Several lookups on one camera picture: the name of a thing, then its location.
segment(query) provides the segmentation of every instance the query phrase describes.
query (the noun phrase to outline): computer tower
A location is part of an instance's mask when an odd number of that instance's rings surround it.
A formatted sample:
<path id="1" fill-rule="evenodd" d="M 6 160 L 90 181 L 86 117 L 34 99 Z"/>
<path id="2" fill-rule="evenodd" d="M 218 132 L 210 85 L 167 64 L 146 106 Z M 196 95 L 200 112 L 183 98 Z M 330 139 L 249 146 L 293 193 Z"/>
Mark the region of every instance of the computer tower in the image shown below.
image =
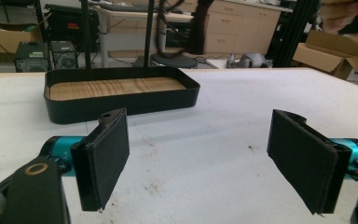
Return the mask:
<path id="1" fill-rule="evenodd" d="M 71 41 L 76 51 L 84 52 L 83 22 L 80 7 L 46 4 L 48 9 L 48 41 Z M 100 25 L 98 13 L 89 9 L 90 50 L 96 52 Z"/>
<path id="2" fill-rule="evenodd" d="M 14 58 L 16 72 L 47 72 L 51 70 L 48 44 L 20 42 Z"/>
<path id="3" fill-rule="evenodd" d="M 51 41 L 55 69 L 78 68 L 77 54 L 70 41 Z"/>

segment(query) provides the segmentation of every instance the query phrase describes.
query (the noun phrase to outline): beige cabinet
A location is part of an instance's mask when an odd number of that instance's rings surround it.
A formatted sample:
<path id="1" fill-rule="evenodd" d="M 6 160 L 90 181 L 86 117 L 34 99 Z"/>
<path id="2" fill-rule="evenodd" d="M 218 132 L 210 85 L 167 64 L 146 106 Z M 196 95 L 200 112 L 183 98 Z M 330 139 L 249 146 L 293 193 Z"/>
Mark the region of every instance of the beige cabinet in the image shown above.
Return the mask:
<path id="1" fill-rule="evenodd" d="M 267 53 L 279 10 L 215 1 L 209 10 L 205 52 Z"/>

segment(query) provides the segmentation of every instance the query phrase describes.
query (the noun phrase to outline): desk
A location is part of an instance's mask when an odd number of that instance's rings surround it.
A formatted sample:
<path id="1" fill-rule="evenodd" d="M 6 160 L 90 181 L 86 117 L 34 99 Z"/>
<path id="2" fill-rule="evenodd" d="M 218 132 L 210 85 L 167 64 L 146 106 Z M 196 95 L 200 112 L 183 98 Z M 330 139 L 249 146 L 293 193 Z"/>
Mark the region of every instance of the desk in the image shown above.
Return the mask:
<path id="1" fill-rule="evenodd" d="M 63 185 L 74 224 L 349 223 L 358 183 L 345 180 L 333 215 L 312 216 L 267 154 L 272 109 L 327 137 L 358 138 L 358 86 L 310 69 L 184 70 L 201 85 L 194 107 L 129 116 L 131 154 L 102 213 Z M 0 75 L 0 181 L 53 135 L 87 135 L 97 121 L 48 120 L 43 74 Z"/>
<path id="2" fill-rule="evenodd" d="M 125 20 L 146 20 L 147 13 L 143 12 L 119 12 L 109 11 L 100 7 L 94 8 L 100 17 L 100 41 L 101 41 L 101 60 L 102 67 L 107 67 L 107 59 L 109 57 L 109 50 L 123 50 L 123 49 L 144 49 L 145 48 L 145 34 L 109 34 L 108 33 L 108 20 L 110 17 L 116 17 L 118 19 Z M 193 18 L 192 16 L 183 14 L 169 13 L 165 15 L 167 21 L 174 22 L 189 22 Z M 166 25 L 162 22 L 161 30 L 166 29 Z M 161 48 L 165 48 L 165 34 L 161 34 Z M 151 47 L 155 48 L 154 37 L 151 38 Z"/>

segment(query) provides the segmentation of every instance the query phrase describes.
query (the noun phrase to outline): power supply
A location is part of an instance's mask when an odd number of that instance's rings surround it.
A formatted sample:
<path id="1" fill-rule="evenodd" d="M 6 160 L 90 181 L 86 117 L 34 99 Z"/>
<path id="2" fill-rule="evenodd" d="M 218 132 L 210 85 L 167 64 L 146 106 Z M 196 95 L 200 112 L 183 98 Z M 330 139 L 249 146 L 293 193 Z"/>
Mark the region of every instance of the power supply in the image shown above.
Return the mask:
<path id="1" fill-rule="evenodd" d="M 70 41 L 51 41 L 55 69 L 78 68 L 76 50 Z"/>
<path id="2" fill-rule="evenodd" d="M 14 58 L 16 72 L 47 72 L 51 70 L 48 44 L 20 42 Z"/>

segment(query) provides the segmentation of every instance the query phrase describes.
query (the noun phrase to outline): cardboard box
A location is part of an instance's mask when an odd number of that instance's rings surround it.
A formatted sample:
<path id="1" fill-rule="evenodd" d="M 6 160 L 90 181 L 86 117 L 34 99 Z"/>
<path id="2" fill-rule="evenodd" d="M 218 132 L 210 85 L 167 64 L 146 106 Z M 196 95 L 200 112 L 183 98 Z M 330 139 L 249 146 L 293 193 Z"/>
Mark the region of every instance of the cardboard box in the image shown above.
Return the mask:
<path id="1" fill-rule="evenodd" d="M 311 30 L 306 43 L 299 43 L 294 61 L 346 80 L 358 72 L 358 43 L 346 36 Z"/>
<path id="2" fill-rule="evenodd" d="M 20 42 L 39 42 L 40 30 L 26 31 L 30 25 L 0 24 L 0 53 L 15 53 Z"/>

